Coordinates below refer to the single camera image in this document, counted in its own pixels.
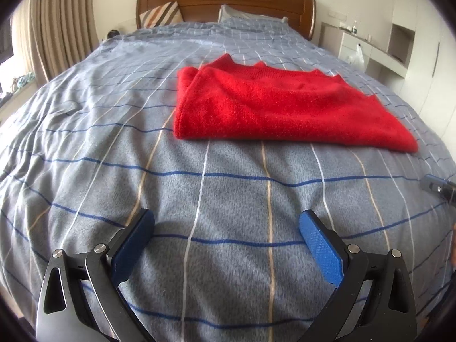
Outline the red knit sweater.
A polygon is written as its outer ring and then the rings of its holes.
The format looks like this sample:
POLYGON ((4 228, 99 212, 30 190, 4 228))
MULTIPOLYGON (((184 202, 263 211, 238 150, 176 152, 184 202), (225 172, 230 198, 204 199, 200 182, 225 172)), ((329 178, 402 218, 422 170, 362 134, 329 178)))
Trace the red knit sweater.
POLYGON ((225 54, 178 71, 178 139, 302 141, 415 153, 406 127, 374 95, 320 70, 235 63, 225 54))

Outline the grey plaid duvet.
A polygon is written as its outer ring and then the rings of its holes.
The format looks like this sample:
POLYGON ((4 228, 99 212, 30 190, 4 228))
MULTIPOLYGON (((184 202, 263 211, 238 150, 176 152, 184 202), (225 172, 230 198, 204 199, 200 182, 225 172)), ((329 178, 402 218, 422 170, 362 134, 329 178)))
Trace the grey plaid duvet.
POLYGON ((52 251, 84 253, 148 208, 154 238, 121 292, 154 338, 293 341, 333 291, 298 231, 311 209, 363 250, 399 249, 423 319, 451 282, 455 222, 420 188, 426 174, 454 178, 455 162, 413 108, 288 26, 142 29, 100 45, 1 127, 1 283, 34 323, 52 251), (339 75, 419 150, 176 139, 178 71, 223 54, 339 75))

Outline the white wardrobe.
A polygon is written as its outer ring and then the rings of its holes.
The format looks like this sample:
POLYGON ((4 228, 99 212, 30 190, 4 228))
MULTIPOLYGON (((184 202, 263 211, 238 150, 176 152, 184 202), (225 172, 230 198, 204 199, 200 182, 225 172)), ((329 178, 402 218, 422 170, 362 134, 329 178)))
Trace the white wardrobe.
POLYGON ((455 141, 455 37, 431 0, 393 0, 393 24, 414 32, 400 96, 446 144, 455 141))

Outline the clear plastic bag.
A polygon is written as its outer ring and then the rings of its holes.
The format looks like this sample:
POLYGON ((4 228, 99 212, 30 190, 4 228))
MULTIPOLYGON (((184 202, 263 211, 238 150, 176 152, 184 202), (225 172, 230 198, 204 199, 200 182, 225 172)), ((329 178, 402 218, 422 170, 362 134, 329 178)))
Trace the clear plastic bag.
POLYGON ((356 46, 355 52, 348 56, 347 58, 348 64, 350 64, 352 67, 357 69, 360 72, 365 72, 366 70, 366 64, 364 60, 364 55, 363 55, 363 48, 362 46, 358 43, 356 46))

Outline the white desk with drawers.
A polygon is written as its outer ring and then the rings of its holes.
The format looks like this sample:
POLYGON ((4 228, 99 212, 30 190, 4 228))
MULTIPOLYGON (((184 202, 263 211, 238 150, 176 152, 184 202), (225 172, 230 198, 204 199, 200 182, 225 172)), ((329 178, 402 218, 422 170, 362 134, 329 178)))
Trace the white desk with drawers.
POLYGON ((406 76, 407 68, 399 60, 366 40, 328 23, 321 24, 318 45, 372 78, 379 80, 386 74, 400 78, 406 76))

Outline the small bottle on desk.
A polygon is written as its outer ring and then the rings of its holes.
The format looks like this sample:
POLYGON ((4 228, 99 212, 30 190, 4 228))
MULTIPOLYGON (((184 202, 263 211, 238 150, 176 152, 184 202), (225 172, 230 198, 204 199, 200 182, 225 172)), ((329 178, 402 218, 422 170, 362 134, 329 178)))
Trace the small bottle on desk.
POLYGON ((354 20, 354 22, 353 22, 352 34, 353 34, 354 36, 357 36, 357 34, 358 34, 358 27, 357 27, 357 21, 356 21, 356 20, 354 20))

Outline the small black round object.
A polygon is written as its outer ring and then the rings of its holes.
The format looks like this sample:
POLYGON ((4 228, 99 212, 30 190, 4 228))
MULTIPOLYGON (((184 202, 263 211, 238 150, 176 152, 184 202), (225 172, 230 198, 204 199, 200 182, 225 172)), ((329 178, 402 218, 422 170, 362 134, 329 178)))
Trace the small black round object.
POLYGON ((112 29, 111 31, 108 32, 107 34, 107 39, 114 38, 115 36, 119 36, 120 32, 116 29, 112 29))

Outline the beige curtain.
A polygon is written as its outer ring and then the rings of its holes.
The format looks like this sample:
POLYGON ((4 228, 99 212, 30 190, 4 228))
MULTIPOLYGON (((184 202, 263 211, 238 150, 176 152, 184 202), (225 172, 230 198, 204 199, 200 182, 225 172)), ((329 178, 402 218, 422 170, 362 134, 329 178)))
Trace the beige curtain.
POLYGON ((31 0, 32 71, 43 86, 99 45, 93 0, 31 0))

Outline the grey plaid pillow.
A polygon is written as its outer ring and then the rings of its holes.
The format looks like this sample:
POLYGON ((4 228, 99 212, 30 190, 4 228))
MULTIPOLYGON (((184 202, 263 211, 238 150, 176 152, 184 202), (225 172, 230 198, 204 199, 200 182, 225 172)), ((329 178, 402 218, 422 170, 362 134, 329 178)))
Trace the grey plaid pillow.
POLYGON ((284 24, 288 24, 288 17, 284 16, 282 18, 275 18, 269 15, 258 15, 253 13, 246 13, 240 10, 237 10, 229 5, 223 4, 219 9, 218 15, 218 23, 223 23, 227 19, 263 19, 263 20, 271 20, 275 22, 281 22, 284 24))

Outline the striped cushion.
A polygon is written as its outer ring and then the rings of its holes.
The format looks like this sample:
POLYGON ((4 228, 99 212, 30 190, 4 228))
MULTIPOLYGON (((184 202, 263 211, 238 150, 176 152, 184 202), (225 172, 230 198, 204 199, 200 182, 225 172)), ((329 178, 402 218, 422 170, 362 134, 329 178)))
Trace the striped cushion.
POLYGON ((183 22, 184 18, 176 1, 166 2, 139 15, 139 27, 142 29, 152 29, 158 26, 168 26, 183 22))

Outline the brown wooden headboard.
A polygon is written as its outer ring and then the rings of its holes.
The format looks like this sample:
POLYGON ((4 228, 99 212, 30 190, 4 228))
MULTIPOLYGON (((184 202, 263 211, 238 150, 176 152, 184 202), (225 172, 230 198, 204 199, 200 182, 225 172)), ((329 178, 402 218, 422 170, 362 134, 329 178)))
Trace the brown wooden headboard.
POLYGON ((166 2, 176 1, 186 22, 208 23, 218 18, 222 5, 246 13, 288 18, 288 24, 305 39, 312 39, 316 22, 315 0, 137 0, 136 25, 140 15, 166 2))

